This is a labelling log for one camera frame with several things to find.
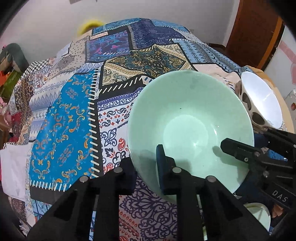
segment red fabric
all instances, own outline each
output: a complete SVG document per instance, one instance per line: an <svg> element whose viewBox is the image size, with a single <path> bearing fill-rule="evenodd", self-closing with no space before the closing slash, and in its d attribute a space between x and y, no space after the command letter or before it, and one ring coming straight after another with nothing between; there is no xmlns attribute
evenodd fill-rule
<svg viewBox="0 0 296 241"><path fill-rule="evenodd" d="M11 126L13 137L9 139L10 142L17 142L20 136L20 121L22 118L22 113L16 112L11 116Z"/></svg>

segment patterned tablecloth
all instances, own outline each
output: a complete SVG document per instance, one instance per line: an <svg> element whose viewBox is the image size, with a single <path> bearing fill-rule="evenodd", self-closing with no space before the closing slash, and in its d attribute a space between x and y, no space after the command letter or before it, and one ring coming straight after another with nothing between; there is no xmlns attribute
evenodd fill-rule
<svg viewBox="0 0 296 241"><path fill-rule="evenodd" d="M156 77L181 69L208 73L233 91L241 73L251 71L183 26L144 18L93 29L55 58L30 65L9 102L19 123L17 144L34 142L26 202L20 204L27 227L80 176L99 177L129 156L127 126L135 99ZM175 240L176 220L176 206L140 177L134 194L120 197L120 240Z"/></svg>

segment mint green bowl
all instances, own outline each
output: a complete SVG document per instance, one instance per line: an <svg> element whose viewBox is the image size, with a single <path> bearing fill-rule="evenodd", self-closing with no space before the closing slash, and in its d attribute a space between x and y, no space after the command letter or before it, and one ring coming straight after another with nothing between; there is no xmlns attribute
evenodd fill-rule
<svg viewBox="0 0 296 241"><path fill-rule="evenodd" d="M192 70L173 71L149 83L137 97L128 121L128 146L134 167L150 190L163 196L156 171L156 146L192 175L213 175L235 192L247 165L220 149L231 138L254 146L248 113L226 85Z"/></svg>

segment white cloth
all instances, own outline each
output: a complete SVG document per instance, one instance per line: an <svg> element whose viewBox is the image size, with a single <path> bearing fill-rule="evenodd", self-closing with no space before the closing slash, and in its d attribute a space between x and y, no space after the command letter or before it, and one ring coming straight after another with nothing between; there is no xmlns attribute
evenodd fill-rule
<svg viewBox="0 0 296 241"><path fill-rule="evenodd" d="M21 201L25 201L26 159L31 146L6 144L0 150L3 192Z"/></svg>

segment gray stuffed toy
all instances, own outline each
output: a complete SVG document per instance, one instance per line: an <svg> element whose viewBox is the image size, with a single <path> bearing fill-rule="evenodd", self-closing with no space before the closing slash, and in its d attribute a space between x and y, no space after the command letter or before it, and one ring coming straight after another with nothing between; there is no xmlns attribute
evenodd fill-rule
<svg viewBox="0 0 296 241"><path fill-rule="evenodd" d="M19 73L25 72L29 64L20 46L16 43L8 44L0 53L0 71L7 74L12 68Z"/></svg>

